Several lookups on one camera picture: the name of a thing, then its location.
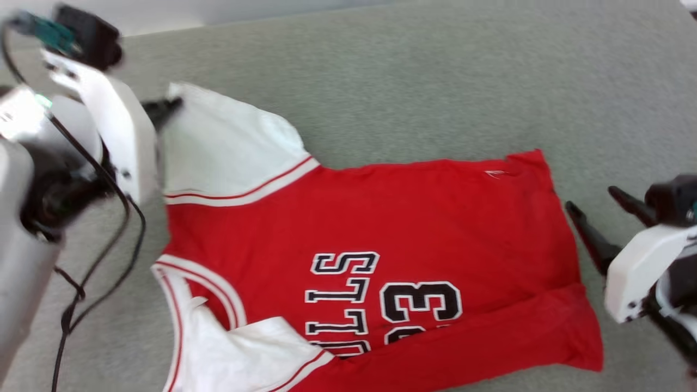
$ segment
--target black cable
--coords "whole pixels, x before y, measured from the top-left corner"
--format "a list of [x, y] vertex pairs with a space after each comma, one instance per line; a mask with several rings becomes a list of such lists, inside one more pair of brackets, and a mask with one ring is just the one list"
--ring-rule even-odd
[[59, 266], [53, 267], [53, 271], [55, 273], [59, 274], [60, 276], [62, 276], [63, 279], [66, 280], [66, 282], [70, 283], [70, 285], [75, 288], [75, 291], [77, 291], [77, 293], [81, 297], [80, 301], [85, 299], [85, 296], [86, 296], [85, 290], [82, 287], [80, 287], [80, 285], [78, 285], [77, 282], [75, 282], [75, 280], [72, 278], [72, 276], [70, 276], [64, 269], [62, 269]]
[[12, 73], [12, 76], [17, 80], [17, 83], [26, 84], [26, 79], [24, 78], [24, 76], [22, 76], [20, 70], [17, 69], [17, 66], [15, 65], [15, 62], [12, 60], [12, 57], [10, 56], [10, 52], [8, 49], [8, 39], [10, 35], [9, 33], [10, 31], [12, 31], [11, 29], [13, 23], [15, 23], [14, 18], [7, 18], [3, 20], [2, 27], [0, 28], [0, 46], [2, 46], [2, 59], [5, 61], [5, 65]]
[[[118, 227], [116, 233], [114, 233], [107, 245], [102, 249], [102, 252], [100, 252], [95, 261], [92, 263], [84, 278], [82, 278], [82, 281], [80, 282], [80, 287], [84, 289], [92, 274], [97, 269], [97, 266], [99, 266], [104, 257], [107, 255], [107, 253], [109, 253], [109, 251], [114, 247], [114, 244], [116, 244], [121, 235], [123, 235], [123, 232], [125, 231], [126, 226], [128, 225], [128, 220], [130, 218], [128, 199], [123, 194], [121, 189], [119, 189], [119, 187], [116, 185], [116, 182], [114, 182], [112, 177], [109, 175], [109, 172], [102, 165], [100, 165], [92, 157], [92, 155], [90, 155], [90, 153], [87, 152], [87, 150], [84, 149], [84, 147], [72, 136], [70, 131], [68, 131], [66, 127], [53, 114], [49, 114], [48, 119], [58, 129], [58, 131], [77, 149], [80, 155], [87, 159], [90, 165], [94, 167], [95, 171], [97, 172], [97, 175], [107, 182], [109, 187], [114, 191], [114, 193], [116, 193], [116, 196], [118, 196], [123, 205], [124, 214], [123, 220], [121, 221], [121, 225]], [[75, 297], [72, 299], [70, 305], [68, 305], [65, 311], [63, 311], [63, 315], [61, 317], [61, 329], [63, 330], [63, 333], [61, 335], [61, 342], [59, 344], [58, 353], [56, 355], [56, 363], [53, 370], [53, 382], [51, 385], [52, 392], [56, 392], [58, 390], [58, 376], [61, 370], [61, 360], [63, 358], [63, 351], [65, 349], [68, 335], [70, 335], [70, 332], [72, 331], [70, 327], [72, 322], [72, 316], [75, 314], [75, 307], [79, 302], [79, 294], [76, 294]]]
[[[2, 51], [2, 56], [3, 56], [3, 60], [5, 61], [5, 64], [7, 65], [9, 71], [12, 73], [13, 77], [17, 80], [17, 82], [20, 84], [28, 85], [24, 76], [22, 76], [19, 69], [17, 69], [17, 66], [15, 65], [15, 62], [13, 61], [12, 57], [10, 56], [9, 49], [8, 49], [9, 32], [11, 31], [12, 24], [15, 22], [16, 22], [16, 20], [14, 20], [12, 18], [6, 19], [2, 22], [2, 24], [0, 26], [0, 50]], [[70, 131], [68, 131], [68, 129], [66, 129], [66, 127], [53, 114], [47, 114], [47, 118], [56, 127], [56, 129], [58, 129], [58, 131], [69, 141], [69, 143], [73, 147], [75, 147], [77, 152], [80, 155], [82, 155], [87, 160], [87, 162], [89, 162], [89, 164], [94, 168], [96, 174], [113, 190], [113, 192], [120, 199], [120, 201], [123, 205], [123, 219], [121, 221], [121, 224], [119, 225], [118, 229], [116, 230], [114, 235], [111, 237], [109, 242], [107, 242], [106, 246], [99, 253], [99, 255], [97, 256], [95, 261], [92, 263], [92, 265], [90, 265], [89, 270], [87, 271], [85, 276], [82, 278], [82, 281], [80, 282], [79, 285], [77, 285], [77, 283], [62, 269], [60, 269], [58, 267], [56, 267], [54, 269], [57, 273], [59, 273], [61, 276], [63, 276], [76, 289], [75, 297], [73, 298], [70, 305], [63, 311], [63, 314], [61, 316], [62, 334], [61, 334], [61, 341], [59, 344], [58, 352], [56, 353], [56, 363], [54, 366], [53, 382], [52, 382], [52, 386], [51, 386], [52, 392], [56, 392], [56, 390], [58, 389], [58, 378], [59, 378], [59, 373], [60, 373], [60, 369], [61, 369], [61, 359], [63, 358], [63, 351], [65, 350], [65, 347], [66, 347], [66, 341], [68, 339], [68, 335], [70, 335], [75, 330], [77, 325], [91, 311], [93, 311], [96, 307], [98, 307], [103, 301], [108, 299], [121, 286], [123, 281], [130, 275], [131, 271], [133, 270], [133, 267], [135, 266], [135, 262], [137, 261], [138, 254], [140, 253], [140, 248], [142, 246], [143, 239], [145, 237], [146, 221], [145, 221], [145, 216], [140, 211], [138, 206], [132, 201], [132, 199], [130, 199], [129, 197], [126, 197], [126, 195], [123, 194], [123, 191], [121, 191], [121, 189], [118, 187], [118, 185], [116, 185], [116, 182], [112, 178], [111, 174], [99, 162], [97, 162], [97, 160], [95, 160], [87, 150], [85, 150], [85, 148], [72, 136]], [[114, 285], [106, 293], [104, 293], [100, 298], [98, 298], [96, 301], [94, 301], [87, 309], [85, 309], [82, 313], [80, 313], [79, 316], [77, 317], [77, 319], [71, 324], [72, 316], [75, 314], [75, 307], [85, 297], [84, 288], [85, 288], [87, 282], [92, 277], [92, 275], [94, 274], [94, 271], [97, 269], [97, 267], [102, 262], [102, 260], [105, 258], [105, 256], [114, 247], [116, 242], [121, 238], [126, 227], [128, 226], [128, 221], [130, 219], [129, 203], [136, 210], [136, 212], [138, 213], [138, 216], [140, 217], [140, 220], [141, 220], [141, 230], [140, 230], [136, 245], [133, 249], [133, 254], [132, 254], [130, 263], [126, 267], [126, 270], [121, 274], [121, 276], [119, 276], [118, 280], [114, 283]]]
[[133, 248], [133, 253], [131, 254], [131, 260], [126, 266], [126, 270], [121, 273], [121, 276], [118, 277], [112, 288], [110, 288], [106, 293], [104, 293], [101, 297], [99, 297], [96, 301], [94, 301], [90, 306], [87, 307], [82, 313], [77, 316], [75, 319], [75, 322], [72, 323], [70, 326], [69, 333], [72, 333], [75, 330], [75, 327], [92, 311], [94, 308], [99, 306], [103, 301], [108, 299], [120, 286], [123, 284], [123, 281], [126, 280], [126, 278], [130, 275], [131, 271], [133, 271], [133, 268], [135, 267], [135, 262], [138, 260], [138, 254], [140, 253], [140, 248], [143, 245], [143, 240], [145, 238], [145, 231], [146, 231], [146, 221], [145, 221], [145, 215], [143, 215], [143, 212], [140, 211], [140, 208], [133, 202], [133, 199], [130, 197], [128, 198], [128, 201], [131, 203], [131, 206], [135, 210], [135, 212], [138, 214], [140, 217], [140, 233], [138, 233], [138, 240], [136, 241], [135, 247]]

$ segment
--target basketball jersey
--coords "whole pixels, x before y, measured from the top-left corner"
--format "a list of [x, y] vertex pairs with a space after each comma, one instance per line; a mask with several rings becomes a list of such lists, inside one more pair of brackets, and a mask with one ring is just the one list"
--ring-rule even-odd
[[166, 391], [433, 391], [599, 370], [541, 151], [335, 170], [282, 117], [187, 84], [161, 137]]

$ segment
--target gray carpet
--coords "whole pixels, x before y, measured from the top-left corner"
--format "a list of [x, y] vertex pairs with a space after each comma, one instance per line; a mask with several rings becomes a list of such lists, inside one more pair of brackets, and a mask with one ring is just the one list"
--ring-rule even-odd
[[[605, 188], [641, 196], [697, 166], [697, 23], [677, 1], [420, 1], [129, 38], [116, 74], [142, 98], [185, 80], [285, 116], [330, 167], [481, 160], [542, 148], [562, 199], [626, 242], [641, 227]], [[27, 77], [51, 91], [35, 52]], [[68, 342], [61, 391], [158, 391], [172, 328], [148, 267], [167, 242], [159, 200], [136, 271]], [[116, 203], [70, 231], [60, 265], [79, 275], [118, 222]], [[104, 290], [136, 233], [99, 271]], [[458, 391], [683, 391], [684, 364], [648, 320], [616, 325], [584, 250], [581, 268], [605, 342], [601, 374], [562, 366]], [[51, 281], [4, 391], [46, 391], [59, 315], [72, 289]]]

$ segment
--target jersey armhole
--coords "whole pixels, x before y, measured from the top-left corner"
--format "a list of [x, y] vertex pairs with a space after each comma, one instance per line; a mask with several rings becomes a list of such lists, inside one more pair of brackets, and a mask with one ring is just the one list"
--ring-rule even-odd
[[[263, 331], [270, 331], [272, 333], [271, 336], [273, 336], [273, 333], [281, 328], [281, 330], [286, 331], [283, 332], [284, 336], [286, 336], [286, 341], [279, 341], [281, 346], [283, 346], [284, 343], [295, 341], [295, 344], [298, 344], [299, 341], [302, 341], [304, 342], [301, 343], [302, 346], [313, 347], [313, 349], [310, 350], [312, 353], [311, 356], [306, 356], [304, 359], [300, 359], [302, 358], [300, 357], [298, 359], [299, 362], [295, 364], [296, 368], [290, 369], [288, 373], [291, 375], [290, 377], [284, 377], [284, 379], [279, 380], [275, 385], [271, 386], [270, 389], [267, 391], [265, 390], [266, 392], [290, 391], [295, 385], [301, 383], [302, 380], [315, 370], [323, 367], [334, 359], [331, 353], [321, 347], [310, 345], [309, 342], [298, 335], [281, 317], [274, 317], [253, 324], [247, 324], [244, 309], [234, 289], [229, 283], [224, 281], [222, 277], [199, 264], [171, 255], [163, 255], [151, 267], [151, 270], [165, 294], [170, 309], [172, 324], [174, 326], [174, 352], [172, 354], [169, 375], [167, 376], [167, 382], [163, 388], [163, 392], [175, 391], [181, 374], [187, 373], [183, 363], [185, 362], [185, 355], [188, 349], [186, 349], [184, 345], [187, 340], [191, 340], [192, 338], [191, 335], [187, 336], [188, 333], [191, 334], [191, 332], [189, 332], [190, 328], [187, 325], [187, 323], [190, 323], [188, 321], [190, 317], [188, 312], [191, 311], [192, 308], [201, 305], [201, 302], [196, 301], [197, 299], [203, 300], [201, 297], [193, 297], [189, 287], [190, 282], [196, 282], [216, 295], [226, 308], [228, 317], [230, 317], [229, 321], [231, 326], [233, 326], [231, 331], [246, 326], [246, 328], [242, 328], [240, 331], [252, 328], [252, 331], [256, 331], [253, 335], [263, 333]], [[221, 328], [221, 331], [224, 330], [222, 325], [219, 323], [217, 323], [217, 325]]]
[[191, 260], [162, 255], [153, 265], [154, 271], [173, 272], [196, 282], [213, 294], [222, 304], [230, 329], [247, 325], [247, 315], [237, 291], [222, 276]]

